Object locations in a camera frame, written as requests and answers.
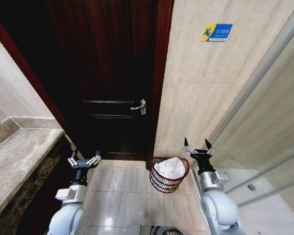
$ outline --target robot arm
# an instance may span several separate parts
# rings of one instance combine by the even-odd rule
[[[74,157],[77,150],[68,158],[73,169],[76,169],[75,178],[69,188],[59,189],[56,199],[64,205],[57,211],[49,224],[48,235],[77,235],[83,221],[83,203],[86,196],[87,171],[98,165],[101,157],[99,151],[91,159],[78,160]]]
[[[183,150],[197,160],[199,167],[200,187],[204,194],[201,206],[208,220],[211,235],[245,235],[243,226],[238,218],[238,208],[223,190],[223,184],[230,180],[228,174],[216,171],[210,164],[215,149],[206,140],[208,150],[192,149],[187,139],[184,141]]]

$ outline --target granite countertop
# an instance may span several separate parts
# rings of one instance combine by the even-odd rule
[[[60,129],[21,128],[0,145],[0,214],[63,134]]]

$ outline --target chrome handle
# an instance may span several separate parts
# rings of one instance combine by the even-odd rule
[[[141,109],[141,114],[146,114],[146,101],[144,99],[141,100],[141,105],[138,107],[131,107],[131,110]]]

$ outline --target laundry basket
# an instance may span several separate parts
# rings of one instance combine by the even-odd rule
[[[164,193],[174,192],[177,189],[177,187],[180,185],[182,180],[187,176],[187,174],[190,170],[190,164],[189,164],[188,160],[186,160],[184,158],[180,158],[180,160],[182,161],[182,163],[185,167],[185,174],[183,175],[183,177],[175,179],[175,180],[163,177],[162,175],[160,175],[156,171],[154,165],[155,165],[155,163],[160,163],[160,162],[167,160],[167,159],[169,159],[169,158],[152,157],[151,158],[151,170],[150,170],[150,174],[149,174],[149,179],[150,179],[151,184],[155,187],[155,189],[157,189],[160,192],[164,192]]]

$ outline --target sticker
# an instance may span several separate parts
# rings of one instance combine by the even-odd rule
[[[207,23],[202,32],[202,42],[225,42],[232,28],[231,23]]]

